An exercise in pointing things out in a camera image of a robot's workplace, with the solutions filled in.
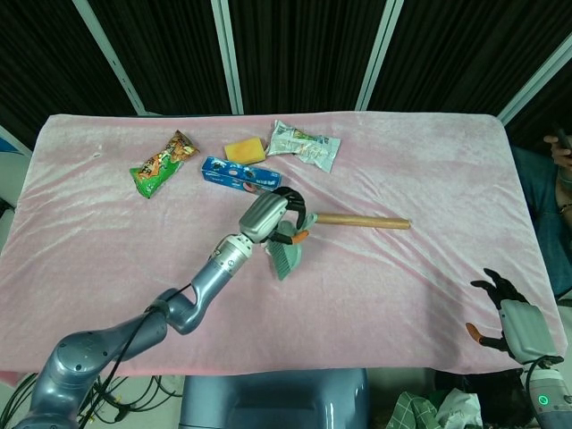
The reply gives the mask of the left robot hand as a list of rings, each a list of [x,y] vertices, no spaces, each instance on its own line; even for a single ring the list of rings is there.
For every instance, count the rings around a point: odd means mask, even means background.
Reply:
[[[287,211],[298,214],[292,236],[278,232],[278,224]],[[307,209],[305,199],[289,187],[280,187],[260,195],[239,220],[240,232],[254,243],[268,240],[285,245],[295,245],[305,240],[309,231],[303,229]]]

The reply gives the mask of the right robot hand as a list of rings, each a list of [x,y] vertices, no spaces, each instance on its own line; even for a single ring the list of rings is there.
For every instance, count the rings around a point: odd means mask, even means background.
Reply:
[[[525,366],[535,361],[559,364],[564,357],[556,350],[543,312],[531,304],[511,281],[490,268],[484,273],[491,279],[475,280],[470,284],[486,292],[494,304],[501,324],[500,338],[487,337],[476,326],[466,323],[469,336],[479,345],[506,352]]]

